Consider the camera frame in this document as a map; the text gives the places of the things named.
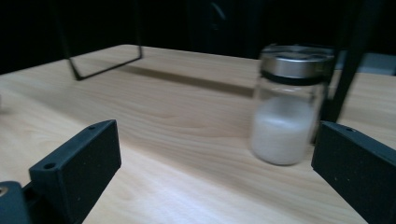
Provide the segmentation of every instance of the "jar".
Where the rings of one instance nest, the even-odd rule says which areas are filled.
[[[324,80],[331,62],[329,49],[270,46],[262,51],[250,136],[257,157],[277,165],[304,158],[326,95]]]

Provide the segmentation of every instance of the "wood grain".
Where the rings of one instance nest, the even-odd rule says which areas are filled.
[[[134,57],[120,46],[77,58],[88,73]],[[364,223],[303,162],[248,149],[258,61],[145,48],[145,58],[77,82],[65,61],[0,77],[0,181],[86,126],[119,125],[122,166],[85,223]],[[359,74],[341,123],[396,147],[393,77]]]

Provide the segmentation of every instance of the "metal lid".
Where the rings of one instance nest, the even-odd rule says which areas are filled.
[[[261,73],[275,82],[314,85],[330,73],[330,49],[304,46],[269,46],[262,50]]]

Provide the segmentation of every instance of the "tabletop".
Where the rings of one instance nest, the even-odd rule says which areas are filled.
[[[84,81],[66,61],[0,76],[0,181],[83,128],[119,127],[122,166],[84,223],[365,223],[311,165],[274,166],[248,146],[257,60],[144,48]],[[76,59],[83,73],[133,58],[118,46]],[[395,77],[357,74],[339,122],[396,148]]]

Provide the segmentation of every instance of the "white powder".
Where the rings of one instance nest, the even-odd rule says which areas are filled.
[[[315,119],[315,109],[296,96],[277,96],[258,106],[252,124],[251,147],[261,159],[288,165],[303,159]]]

